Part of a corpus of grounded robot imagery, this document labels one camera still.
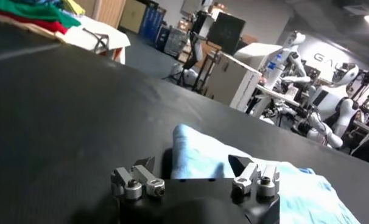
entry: light blue cloth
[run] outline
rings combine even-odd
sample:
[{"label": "light blue cloth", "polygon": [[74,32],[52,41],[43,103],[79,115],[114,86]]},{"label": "light blue cloth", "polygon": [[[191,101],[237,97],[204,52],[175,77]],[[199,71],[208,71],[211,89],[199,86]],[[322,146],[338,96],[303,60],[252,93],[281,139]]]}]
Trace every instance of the light blue cloth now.
[{"label": "light blue cloth", "polygon": [[297,169],[290,163],[264,161],[225,145],[196,130],[179,125],[174,130],[173,179],[233,178],[228,155],[251,158],[259,166],[277,164],[281,174],[282,224],[359,223],[340,201],[331,184],[311,169]]}]

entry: floor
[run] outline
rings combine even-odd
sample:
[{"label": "floor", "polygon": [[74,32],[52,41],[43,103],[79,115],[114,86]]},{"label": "floor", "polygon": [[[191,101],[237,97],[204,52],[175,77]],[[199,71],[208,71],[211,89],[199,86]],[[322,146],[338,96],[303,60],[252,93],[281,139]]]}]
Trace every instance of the floor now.
[{"label": "floor", "polygon": [[162,79],[169,75],[176,59],[156,50],[153,44],[143,40],[134,33],[127,32],[130,47],[126,48],[126,65],[145,74]]}]

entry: water bottle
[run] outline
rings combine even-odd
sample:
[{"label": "water bottle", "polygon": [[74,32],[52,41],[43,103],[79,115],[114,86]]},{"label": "water bottle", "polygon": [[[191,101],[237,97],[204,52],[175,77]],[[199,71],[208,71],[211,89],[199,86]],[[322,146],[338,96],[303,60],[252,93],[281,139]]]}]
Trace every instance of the water bottle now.
[{"label": "water bottle", "polygon": [[269,62],[269,65],[267,66],[265,78],[267,79],[264,87],[268,89],[272,89],[275,86],[276,81],[279,79],[277,75],[273,75],[276,70],[276,66],[280,63],[282,60],[282,53],[279,53],[277,56],[274,57],[272,61]]}]

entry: white cabinet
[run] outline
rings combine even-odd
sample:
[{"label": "white cabinet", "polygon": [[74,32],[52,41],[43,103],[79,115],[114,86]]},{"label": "white cabinet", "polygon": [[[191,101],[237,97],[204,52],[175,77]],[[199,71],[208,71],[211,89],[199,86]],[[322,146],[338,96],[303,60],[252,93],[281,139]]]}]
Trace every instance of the white cabinet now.
[{"label": "white cabinet", "polygon": [[261,76],[232,56],[221,54],[208,80],[206,96],[244,112]]}]

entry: screw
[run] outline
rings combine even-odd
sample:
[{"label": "screw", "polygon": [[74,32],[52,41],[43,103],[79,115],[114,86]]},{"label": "screw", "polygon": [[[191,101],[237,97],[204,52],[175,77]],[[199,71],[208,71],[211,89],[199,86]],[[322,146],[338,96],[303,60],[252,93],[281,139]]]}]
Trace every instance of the screw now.
[{"label": "screw", "polygon": [[135,179],[128,181],[128,187],[135,187],[137,184],[138,182]]},{"label": "screw", "polygon": [[155,189],[155,195],[157,197],[162,197],[165,193],[166,193],[166,190],[164,188],[162,188],[162,187],[157,187]]},{"label": "screw", "polygon": [[262,178],[260,178],[260,184],[261,185],[268,185],[270,182],[271,182],[271,180],[268,177],[262,177]]},{"label": "screw", "polygon": [[241,198],[244,196],[243,194],[243,189],[239,186],[235,186],[233,189],[232,189],[232,198],[235,199],[235,198]]}]

